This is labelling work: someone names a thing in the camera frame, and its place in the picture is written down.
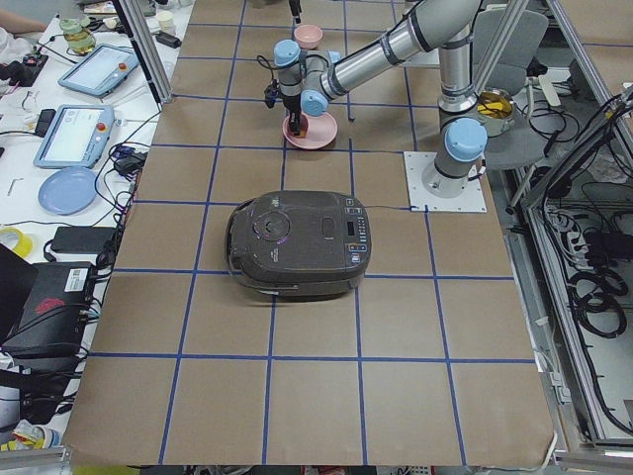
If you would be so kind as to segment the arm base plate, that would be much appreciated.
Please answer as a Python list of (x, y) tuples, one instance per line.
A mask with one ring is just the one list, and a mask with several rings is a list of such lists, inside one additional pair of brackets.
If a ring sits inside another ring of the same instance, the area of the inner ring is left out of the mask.
[(436, 169), (435, 156), (435, 152), (404, 152), (410, 209), (429, 213), (485, 213), (487, 205), (476, 163), (466, 176), (448, 178)]

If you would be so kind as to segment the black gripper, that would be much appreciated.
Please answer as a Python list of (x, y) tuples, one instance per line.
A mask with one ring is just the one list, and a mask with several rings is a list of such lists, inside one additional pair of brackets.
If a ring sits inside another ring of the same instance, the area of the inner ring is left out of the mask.
[(289, 0), (291, 15), (295, 23), (301, 22), (302, 6), (301, 0)]
[(302, 110), (300, 106), (293, 107), (289, 110), (288, 130), (293, 137), (299, 137), (303, 133)]

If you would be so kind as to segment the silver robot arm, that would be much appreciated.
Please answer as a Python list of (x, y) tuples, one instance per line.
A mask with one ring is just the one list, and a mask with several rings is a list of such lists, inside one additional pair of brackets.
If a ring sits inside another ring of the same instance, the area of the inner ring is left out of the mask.
[(259, 56), (271, 80), (264, 102), (280, 101), (293, 137), (307, 133), (308, 117), (323, 115), (334, 100), (395, 67), (436, 68), (440, 131), (467, 117), (474, 119), (479, 93), (472, 77), (473, 24), (478, 1), (418, 1), (376, 39), (347, 55), (310, 52), (296, 40), (282, 40), (269, 63)]

